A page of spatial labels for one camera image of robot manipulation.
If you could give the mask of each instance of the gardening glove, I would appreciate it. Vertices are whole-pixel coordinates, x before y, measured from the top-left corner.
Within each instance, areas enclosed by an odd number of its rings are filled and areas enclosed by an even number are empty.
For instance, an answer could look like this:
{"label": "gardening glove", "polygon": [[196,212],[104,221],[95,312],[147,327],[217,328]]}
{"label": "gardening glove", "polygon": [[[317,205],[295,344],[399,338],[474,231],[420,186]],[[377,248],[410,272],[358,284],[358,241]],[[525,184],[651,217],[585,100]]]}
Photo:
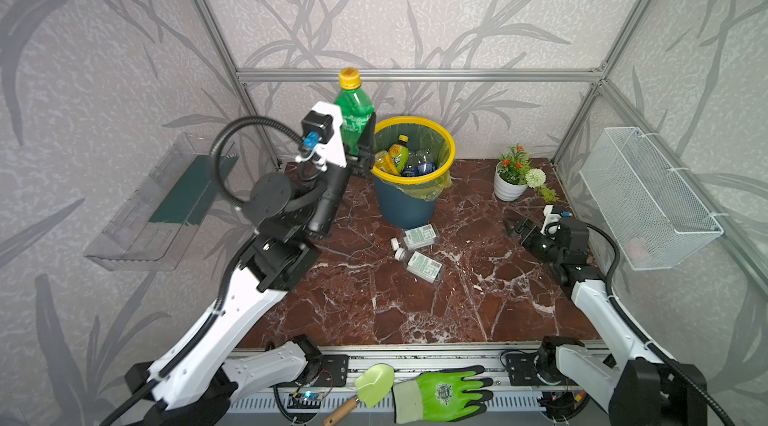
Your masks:
{"label": "gardening glove", "polygon": [[482,366],[444,369],[423,373],[416,379],[395,384],[395,422],[459,421],[485,413],[485,404],[493,393],[480,389],[493,384],[490,378],[467,381],[485,372]]}

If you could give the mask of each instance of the blue trash can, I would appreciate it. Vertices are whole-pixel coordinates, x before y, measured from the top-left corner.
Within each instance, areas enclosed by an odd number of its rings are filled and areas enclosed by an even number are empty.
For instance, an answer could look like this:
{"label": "blue trash can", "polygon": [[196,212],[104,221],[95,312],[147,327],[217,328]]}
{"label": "blue trash can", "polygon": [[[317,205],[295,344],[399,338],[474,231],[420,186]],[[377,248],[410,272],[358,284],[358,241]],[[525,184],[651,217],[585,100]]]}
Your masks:
{"label": "blue trash can", "polygon": [[388,149],[400,134],[410,138],[411,151],[428,148],[437,156],[437,170],[420,177],[394,176],[373,168],[373,186],[384,220],[394,227],[411,229],[429,222],[440,193],[451,186],[449,168],[456,157],[456,144],[448,130],[434,121],[398,116],[376,125],[376,150]]}

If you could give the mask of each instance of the green trowel blade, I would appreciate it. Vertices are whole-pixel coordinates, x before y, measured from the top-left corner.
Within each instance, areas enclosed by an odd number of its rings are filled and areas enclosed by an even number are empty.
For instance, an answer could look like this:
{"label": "green trowel blade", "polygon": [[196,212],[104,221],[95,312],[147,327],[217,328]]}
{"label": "green trowel blade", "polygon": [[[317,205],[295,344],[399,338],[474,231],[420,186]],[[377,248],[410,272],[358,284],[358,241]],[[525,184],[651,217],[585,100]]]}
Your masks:
{"label": "green trowel blade", "polygon": [[395,384],[395,370],[389,364],[374,364],[355,380],[357,397],[373,408],[389,394]]}

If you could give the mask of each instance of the white flower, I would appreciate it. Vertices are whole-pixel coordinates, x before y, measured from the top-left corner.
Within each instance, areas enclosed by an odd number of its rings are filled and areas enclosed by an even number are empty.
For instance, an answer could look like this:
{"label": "white flower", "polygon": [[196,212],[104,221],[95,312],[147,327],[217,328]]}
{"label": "white flower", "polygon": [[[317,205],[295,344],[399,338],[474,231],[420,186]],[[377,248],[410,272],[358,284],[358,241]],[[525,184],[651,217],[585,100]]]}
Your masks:
{"label": "white flower", "polygon": [[531,171],[525,174],[525,183],[531,188],[538,188],[547,181],[547,175],[538,168],[531,168]]}

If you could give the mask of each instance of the leaf pattern wallpaper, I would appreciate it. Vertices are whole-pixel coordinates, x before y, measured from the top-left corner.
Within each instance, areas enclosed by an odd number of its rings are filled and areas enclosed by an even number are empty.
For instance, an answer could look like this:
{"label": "leaf pattern wallpaper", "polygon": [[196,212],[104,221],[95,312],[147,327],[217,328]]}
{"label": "leaf pattern wallpaper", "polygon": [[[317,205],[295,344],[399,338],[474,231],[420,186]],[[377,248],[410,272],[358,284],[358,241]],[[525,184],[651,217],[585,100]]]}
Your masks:
{"label": "leaf pattern wallpaper", "polygon": [[[0,0],[0,86],[0,424],[91,426],[210,304],[241,220],[217,202],[172,272],[83,251],[179,133],[243,112],[190,0]],[[242,190],[268,158],[236,141]]]}
{"label": "leaf pattern wallpaper", "polygon": [[[768,0],[657,0],[610,78],[763,253],[767,9]],[[603,225],[578,172],[608,126],[625,124],[598,99],[558,165],[574,209]],[[607,249],[598,257],[611,260]],[[615,286],[651,335],[701,368],[737,424],[764,422],[768,303],[720,241],[674,269],[622,263]]]}
{"label": "leaf pattern wallpaper", "polygon": [[[209,0],[239,68],[593,68],[634,0]],[[587,84],[364,85],[380,116],[416,114],[455,136],[458,157],[521,142],[545,156]],[[261,111],[299,127],[337,83],[250,84]],[[283,138],[272,136],[278,148]],[[284,148],[282,154],[290,155]]]}

